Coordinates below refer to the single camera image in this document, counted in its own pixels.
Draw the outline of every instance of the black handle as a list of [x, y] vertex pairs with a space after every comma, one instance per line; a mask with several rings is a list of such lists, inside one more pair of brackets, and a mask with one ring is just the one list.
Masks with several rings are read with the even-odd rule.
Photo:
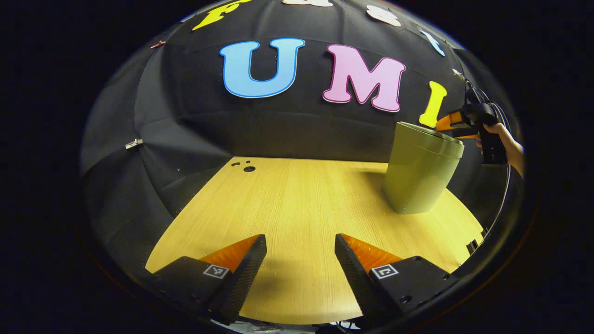
[[481, 144], [483, 150], [484, 165], [506, 165], [507, 156], [505, 147], [498, 134], [490, 133], [482, 124], [479, 124], [479, 134], [481, 135]]

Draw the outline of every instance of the wooden table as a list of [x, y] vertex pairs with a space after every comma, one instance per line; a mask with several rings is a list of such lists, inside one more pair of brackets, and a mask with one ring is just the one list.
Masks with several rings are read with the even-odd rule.
[[[247, 166], [256, 169], [245, 172]], [[334, 255], [337, 233], [404, 259], [422, 256], [448, 272], [469, 257], [468, 243], [482, 240], [480, 224], [448, 190], [430, 212], [393, 212], [380, 190], [387, 166], [234, 157], [168, 227], [146, 269], [155, 272], [181, 256], [199, 259], [265, 234], [268, 253], [241, 316], [292, 324], [361, 316]]]

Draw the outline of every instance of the metal clip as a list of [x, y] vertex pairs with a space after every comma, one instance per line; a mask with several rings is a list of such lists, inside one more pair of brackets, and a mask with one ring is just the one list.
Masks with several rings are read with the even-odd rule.
[[151, 46], [150, 48], [151, 49], [158, 48], [159, 46], [162, 46], [165, 43], [167, 43], [167, 41], [160, 40], [157, 44]]
[[460, 79], [460, 80], [462, 80], [462, 81], [468, 81], [468, 79], [467, 79], [467, 78], [464, 76], [464, 74], [462, 74], [462, 73], [460, 73], [460, 72], [456, 71], [456, 69], [455, 69], [455, 68], [452, 68], [451, 70], [454, 72], [454, 74], [456, 75], [456, 77], [457, 77], [458, 79]]
[[126, 149], [127, 149], [127, 150], [128, 150], [128, 149], [131, 149], [131, 148], [133, 148], [134, 146], [136, 146], [136, 145], [140, 145], [140, 144], [142, 144], [142, 143], [143, 143], [143, 140], [142, 140], [142, 139], [135, 139], [135, 140], [134, 140], [132, 143], [128, 143], [128, 144], [126, 144]]

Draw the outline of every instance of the pink letter m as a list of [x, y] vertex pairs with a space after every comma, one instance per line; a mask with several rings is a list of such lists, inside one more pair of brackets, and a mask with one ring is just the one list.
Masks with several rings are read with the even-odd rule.
[[350, 79], [359, 103], [365, 103], [379, 86], [377, 95], [371, 99], [371, 105], [389, 112], [400, 110], [398, 90], [400, 77], [406, 70], [404, 64], [384, 57], [369, 71], [359, 50], [338, 44], [328, 45], [327, 49], [334, 55], [334, 71], [330, 89], [322, 94], [324, 100], [337, 103], [350, 101], [351, 95], [346, 91], [347, 81]]

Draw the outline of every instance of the letter u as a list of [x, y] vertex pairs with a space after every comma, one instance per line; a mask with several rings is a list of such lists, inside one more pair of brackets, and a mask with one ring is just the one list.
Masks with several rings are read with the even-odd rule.
[[287, 90], [295, 81], [297, 50], [305, 41], [296, 38], [279, 38], [270, 42], [278, 50], [276, 75], [269, 80], [254, 80], [250, 75], [252, 51], [260, 47], [258, 42], [240, 42], [220, 50], [225, 57], [223, 82], [229, 93], [240, 97], [256, 98], [276, 95]]

